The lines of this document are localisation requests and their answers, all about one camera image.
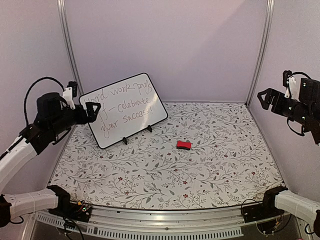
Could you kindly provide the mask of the red black whiteboard eraser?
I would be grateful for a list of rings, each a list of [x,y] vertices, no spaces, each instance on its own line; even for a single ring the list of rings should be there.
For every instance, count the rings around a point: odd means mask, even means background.
[[[176,143],[176,148],[189,151],[192,148],[192,143],[189,141],[178,140]]]

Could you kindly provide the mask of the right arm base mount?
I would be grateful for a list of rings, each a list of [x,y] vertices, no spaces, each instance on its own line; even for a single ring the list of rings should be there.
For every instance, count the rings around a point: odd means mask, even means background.
[[[260,202],[253,199],[246,199],[240,206],[240,213],[245,223],[251,223],[278,217],[283,215],[285,211],[275,207],[264,207]]]

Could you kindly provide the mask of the white dry-erase whiteboard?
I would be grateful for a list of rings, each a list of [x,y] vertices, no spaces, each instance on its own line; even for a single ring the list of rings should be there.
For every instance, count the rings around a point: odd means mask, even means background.
[[[89,128],[100,149],[106,149],[168,118],[149,75],[140,73],[79,97],[101,108]]]

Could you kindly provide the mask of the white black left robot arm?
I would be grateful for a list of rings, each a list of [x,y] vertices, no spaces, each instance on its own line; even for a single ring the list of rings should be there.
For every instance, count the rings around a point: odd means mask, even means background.
[[[66,136],[75,125],[93,123],[98,117],[100,103],[75,104],[72,93],[50,92],[36,101],[37,115],[0,157],[0,188],[34,157],[40,155],[50,144],[60,142],[59,134]],[[50,185],[43,190],[22,194],[0,194],[0,226],[5,227],[13,219],[39,210],[51,210],[61,217],[74,213],[71,196],[63,188]]]

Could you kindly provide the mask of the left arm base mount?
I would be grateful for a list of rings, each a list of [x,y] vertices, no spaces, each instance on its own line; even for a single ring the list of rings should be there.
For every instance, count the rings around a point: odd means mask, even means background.
[[[49,209],[48,212],[59,217],[70,218],[74,221],[88,223],[92,214],[93,205],[85,203],[83,200],[74,202],[59,202],[56,208]]]

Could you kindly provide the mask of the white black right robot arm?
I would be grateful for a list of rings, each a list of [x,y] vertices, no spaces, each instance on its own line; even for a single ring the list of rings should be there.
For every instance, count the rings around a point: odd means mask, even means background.
[[[320,200],[320,94],[315,80],[302,79],[302,100],[266,88],[257,93],[257,123],[289,190]]]

